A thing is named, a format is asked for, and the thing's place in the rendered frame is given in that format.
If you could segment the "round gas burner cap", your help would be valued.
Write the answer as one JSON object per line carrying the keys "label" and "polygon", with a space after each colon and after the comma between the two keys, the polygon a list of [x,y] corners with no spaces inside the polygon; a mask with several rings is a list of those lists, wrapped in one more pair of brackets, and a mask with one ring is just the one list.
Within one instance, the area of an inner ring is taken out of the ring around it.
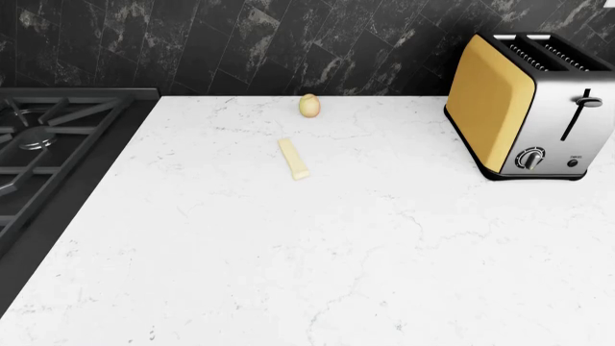
{"label": "round gas burner cap", "polygon": [[48,132],[45,127],[38,126],[24,130],[16,140],[20,149],[32,151],[52,145],[57,140],[57,136]]}

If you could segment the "black gas stove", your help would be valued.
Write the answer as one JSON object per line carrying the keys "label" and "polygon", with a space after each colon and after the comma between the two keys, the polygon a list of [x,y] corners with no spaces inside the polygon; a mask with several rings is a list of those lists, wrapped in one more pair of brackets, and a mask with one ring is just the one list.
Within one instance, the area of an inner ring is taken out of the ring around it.
{"label": "black gas stove", "polygon": [[87,155],[54,190],[35,218],[22,227],[13,245],[0,256],[0,317],[9,309],[45,256],[111,168],[139,126],[161,98],[157,88],[0,87],[6,97],[119,97],[133,103],[102,134]]}

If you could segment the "black cast-iron stove grate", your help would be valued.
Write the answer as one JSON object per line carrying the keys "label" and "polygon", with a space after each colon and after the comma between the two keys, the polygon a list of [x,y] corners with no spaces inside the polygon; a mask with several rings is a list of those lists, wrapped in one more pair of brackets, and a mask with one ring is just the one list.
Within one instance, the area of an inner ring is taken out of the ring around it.
{"label": "black cast-iron stove grate", "polygon": [[[133,101],[130,96],[0,101],[0,256]],[[38,150],[20,149],[16,140],[20,133],[38,126],[54,133],[55,143]]]}

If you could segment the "yellow-green apple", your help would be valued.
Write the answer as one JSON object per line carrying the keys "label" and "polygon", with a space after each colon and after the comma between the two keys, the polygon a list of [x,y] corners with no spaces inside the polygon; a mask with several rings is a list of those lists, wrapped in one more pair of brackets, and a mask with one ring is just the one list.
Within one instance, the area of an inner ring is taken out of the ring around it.
{"label": "yellow-green apple", "polygon": [[299,102],[299,112],[303,117],[316,117],[320,113],[321,105],[314,94],[305,94]]}

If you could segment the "yellow and steel toaster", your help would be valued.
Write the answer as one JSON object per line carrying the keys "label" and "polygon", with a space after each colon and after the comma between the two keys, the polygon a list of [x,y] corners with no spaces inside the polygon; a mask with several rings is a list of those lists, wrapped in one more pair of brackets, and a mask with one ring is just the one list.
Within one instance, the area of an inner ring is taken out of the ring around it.
{"label": "yellow and steel toaster", "polygon": [[475,34],[444,113],[488,180],[578,181],[615,132],[615,65],[557,34]]}

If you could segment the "pale yellow butter stick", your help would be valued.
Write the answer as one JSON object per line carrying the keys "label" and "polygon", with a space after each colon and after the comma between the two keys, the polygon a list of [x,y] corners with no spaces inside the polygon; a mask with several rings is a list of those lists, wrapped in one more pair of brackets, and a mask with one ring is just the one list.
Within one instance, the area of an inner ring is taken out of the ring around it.
{"label": "pale yellow butter stick", "polygon": [[292,178],[295,181],[307,178],[309,176],[308,168],[300,158],[300,155],[297,152],[297,149],[293,145],[292,141],[288,138],[283,138],[278,140],[278,144],[286,160],[286,163],[289,166]]}

